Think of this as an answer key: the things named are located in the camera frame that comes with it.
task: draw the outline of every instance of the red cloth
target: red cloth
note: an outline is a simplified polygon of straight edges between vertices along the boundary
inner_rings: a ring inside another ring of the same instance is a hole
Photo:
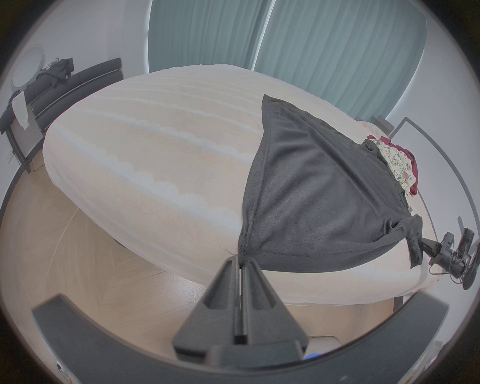
[[[373,135],[369,135],[367,137],[367,139],[369,140],[376,140],[377,138]],[[396,148],[398,149],[399,151],[402,151],[408,158],[409,160],[412,162],[412,173],[413,173],[413,176],[415,176],[415,178],[417,179],[417,181],[415,182],[415,184],[413,184],[411,187],[410,187],[410,194],[415,196],[418,192],[418,183],[419,183],[419,171],[418,171],[418,168],[417,168],[417,162],[415,161],[415,157],[413,155],[413,153],[411,153],[408,149],[405,149],[405,148],[402,148],[401,146],[399,145],[393,145],[392,144],[392,141],[388,138],[388,137],[384,137],[382,136],[380,138],[380,141],[382,143],[385,143],[386,145],[388,145],[389,147],[393,147],[393,148]]]

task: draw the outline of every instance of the white towel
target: white towel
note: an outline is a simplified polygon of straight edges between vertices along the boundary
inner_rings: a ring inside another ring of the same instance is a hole
[[[12,100],[12,108],[20,125],[24,130],[28,128],[28,111],[25,102],[25,93],[22,91]]]

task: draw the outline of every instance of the floor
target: floor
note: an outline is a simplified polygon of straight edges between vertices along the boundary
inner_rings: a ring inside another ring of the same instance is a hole
[[[204,287],[117,244],[51,183],[41,153],[33,169],[21,176],[0,227],[0,292],[28,345],[64,380],[31,315],[33,307],[63,293],[119,337],[175,359],[171,339]],[[391,315],[393,299],[288,309],[309,336],[334,336],[345,344]]]

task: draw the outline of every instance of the green curtain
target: green curtain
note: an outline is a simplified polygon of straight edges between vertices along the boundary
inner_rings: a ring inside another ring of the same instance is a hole
[[[276,0],[254,70],[353,118],[386,117],[426,35],[425,16],[408,0]]]
[[[154,0],[150,72],[194,64],[248,68],[268,0]]]

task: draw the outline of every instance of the patterned cloth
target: patterned cloth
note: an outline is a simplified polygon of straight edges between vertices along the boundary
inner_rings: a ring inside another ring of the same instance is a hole
[[[417,178],[412,173],[412,162],[405,153],[390,147],[381,140],[371,139],[380,149],[393,175],[406,192],[415,184]]]

